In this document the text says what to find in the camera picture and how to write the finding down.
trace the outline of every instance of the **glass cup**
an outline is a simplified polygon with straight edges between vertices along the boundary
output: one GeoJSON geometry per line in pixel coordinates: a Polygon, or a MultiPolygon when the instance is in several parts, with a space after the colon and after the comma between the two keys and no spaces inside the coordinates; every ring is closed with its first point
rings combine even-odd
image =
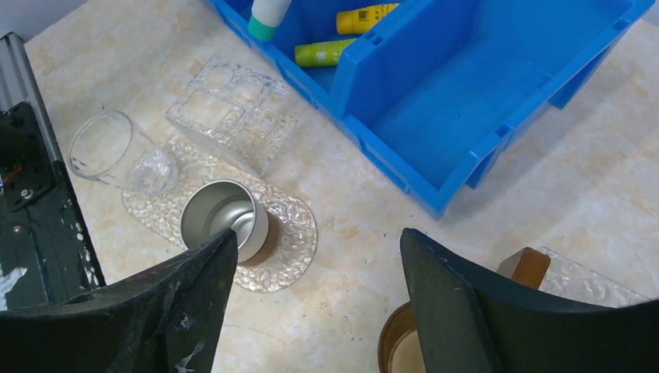
{"type": "Polygon", "coordinates": [[[176,165],[128,115],[104,111],[73,137],[68,165],[77,176],[153,196],[167,190],[176,165]]]}

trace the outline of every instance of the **metal cup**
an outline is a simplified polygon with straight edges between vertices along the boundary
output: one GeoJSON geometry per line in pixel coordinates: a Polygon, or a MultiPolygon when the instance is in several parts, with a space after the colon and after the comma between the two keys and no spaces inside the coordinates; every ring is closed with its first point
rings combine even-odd
{"type": "Polygon", "coordinates": [[[238,263],[255,256],[268,237],[267,212],[247,188],[233,180],[201,187],[181,215],[181,238],[188,249],[225,228],[238,236],[238,263]]]}

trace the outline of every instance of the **marble countertop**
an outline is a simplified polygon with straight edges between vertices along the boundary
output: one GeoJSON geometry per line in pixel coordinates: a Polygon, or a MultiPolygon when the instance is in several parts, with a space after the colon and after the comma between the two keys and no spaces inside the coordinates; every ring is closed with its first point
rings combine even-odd
{"type": "MultiPolygon", "coordinates": [[[[103,109],[172,136],[165,111],[214,54],[276,75],[198,0],[92,0],[26,48],[64,154],[103,109]]],[[[659,28],[638,22],[574,101],[549,110],[439,222],[302,105],[264,179],[312,209],[316,258],[283,291],[232,289],[214,371],[376,372],[382,324],[408,299],[405,227],[489,268],[548,246],[659,297],[658,55],[659,28]]],[[[72,181],[109,283],[180,252],[127,214],[119,190],[72,181]]]]}

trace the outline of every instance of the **blue plastic bin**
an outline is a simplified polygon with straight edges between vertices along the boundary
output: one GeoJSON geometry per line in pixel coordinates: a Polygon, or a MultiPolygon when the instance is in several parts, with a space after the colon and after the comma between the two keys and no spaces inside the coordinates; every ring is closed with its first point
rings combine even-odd
{"type": "Polygon", "coordinates": [[[549,105],[562,108],[654,0],[407,0],[343,53],[302,70],[296,45],[337,40],[336,13],[379,0],[293,0],[275,38],[251,0],[210,0],[404,193],[439,219],[549,105]]]}

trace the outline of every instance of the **green cap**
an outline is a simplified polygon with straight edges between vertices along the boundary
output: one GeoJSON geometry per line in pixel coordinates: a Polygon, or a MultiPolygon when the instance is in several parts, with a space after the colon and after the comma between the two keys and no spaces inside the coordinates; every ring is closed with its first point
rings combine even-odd
{"type": "Polygon", "coordinates": [[[301,68],[312,68],[316,64],[313,59],[311,44],[303,44],[295,47],[295,63],[301,68]]]}
{"type": "Polygon", "coordinates": [[[277,29],[277,27],[270,27],[268,25],[264,25],[261,23],[261,21],[254,18],[254,15],[252,15],[252,17],[249,18],[249,24],[247,25],[247,29],[249,30],[249,33],[251,33],[252,36],[255,37],[256,39],[261,41],[270,41],[272,40],[272,37],[274,36],[274,31],[277,29]]]}

